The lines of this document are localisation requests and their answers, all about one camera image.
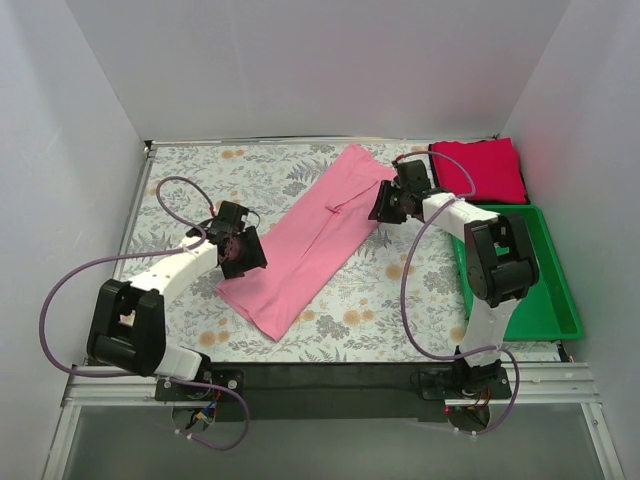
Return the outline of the pink t shirt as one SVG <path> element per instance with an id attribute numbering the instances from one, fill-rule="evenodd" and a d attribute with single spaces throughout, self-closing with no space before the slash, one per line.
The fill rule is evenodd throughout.
<path id="1" fill-rule="evenodd" d="M 368 150 L 348 146 L 261 239 L 267 267 L 223 280 L 218 296 L 266 336 L 280 340 L 367 239 L 379 187 L 395 176 Z"/>

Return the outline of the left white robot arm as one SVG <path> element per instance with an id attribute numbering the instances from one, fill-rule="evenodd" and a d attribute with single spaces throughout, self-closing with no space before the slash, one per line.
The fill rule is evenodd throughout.
<path id="1" fill-rule="evenodd" d="M 186 233 L 174 253 L 127 281 L 105 282 L 97 297 L 87 355 L 141 377 L 177 378 L 188 398 L 205 398 L 213 386 L 211 373 L 203 369 L 207 360 L 169 343 L 166 307 L 215 268 L 224 278 L 235 279 L 267 266 L 256 227 L 246 224 L 252 214 L 224 201 L 215 216 Z"/>

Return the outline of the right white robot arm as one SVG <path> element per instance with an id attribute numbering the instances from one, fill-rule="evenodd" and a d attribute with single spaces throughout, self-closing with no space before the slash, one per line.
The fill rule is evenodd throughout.
<path id="1" fill-rule="evenodd" d="M 415 154 L 401 155 L 392 165 L 396 176 L 381 183 L 370 219 L 402 224 L 415 218 L 464 244 L 466 278 L 475 297 L 465 336 L 450 356 L 418 351 L 448 365 L 451 389 L 475 397 L 499 380 L 511 317 L 539 281 L 529 230 L 519 214 L 485 210 L 464 194 L 433 187 L 425 163 Z"/>

